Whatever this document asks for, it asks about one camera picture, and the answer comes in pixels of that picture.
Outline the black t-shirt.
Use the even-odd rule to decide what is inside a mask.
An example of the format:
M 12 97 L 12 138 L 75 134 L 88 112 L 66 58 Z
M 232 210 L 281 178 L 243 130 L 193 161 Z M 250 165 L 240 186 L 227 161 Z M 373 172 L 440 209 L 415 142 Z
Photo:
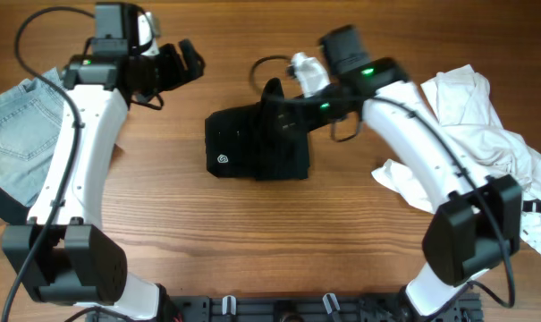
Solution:
M 205 120 L 207 171 L 218 178 L 257 181 L 309 177 L 309 140 L 277 125 L 280 104 L 261 98 L 250 106 L 217 111 Z

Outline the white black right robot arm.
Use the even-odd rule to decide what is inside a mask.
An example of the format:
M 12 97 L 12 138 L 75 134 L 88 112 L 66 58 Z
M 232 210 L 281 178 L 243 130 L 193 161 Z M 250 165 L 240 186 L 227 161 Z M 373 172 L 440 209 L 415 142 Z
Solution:
M 347 25 L 324 35 L 318 62 L 291 59 L 301 95 L 286 98 L 269 90 L 264 99 L 284 108 L 286 131 L 307 131 L 356 114 L 375 131 L 419 180 L 433 218 L 422 241 L 425 264 L 402 289 L 385 298 L 369 295 L 367 312 L 396 321 L 431 321 L 448 310 L 462 320 L 470 313 L 462 295 L 480 277 L 503 267 L 510 308 L 516 300 L 511 257 L 520 248 L 521 188 L 510 175 L 492 176 L 471 160 L 426 110 L 416 85 L 391 57 L 372 59 L 357 30 Z

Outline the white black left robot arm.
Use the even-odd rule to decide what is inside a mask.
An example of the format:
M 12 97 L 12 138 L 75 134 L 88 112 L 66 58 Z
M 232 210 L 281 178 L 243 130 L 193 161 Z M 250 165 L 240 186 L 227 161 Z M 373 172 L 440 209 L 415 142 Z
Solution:
M 4 231 L 13 288 L 36 302 L 79 306 L 82 316 L 179 321 L 165 288 L 131 273 L 103 232 L 102 197 L 131 105 L 161 109 L 162 93 L 200 78 L 206 64 L 189 40 L 159 46 L 156 24 L 136 4 L 99 2 L 93 19 L 95 36 L 55 89 L 64 110 L 46 181 L 26 222 Z

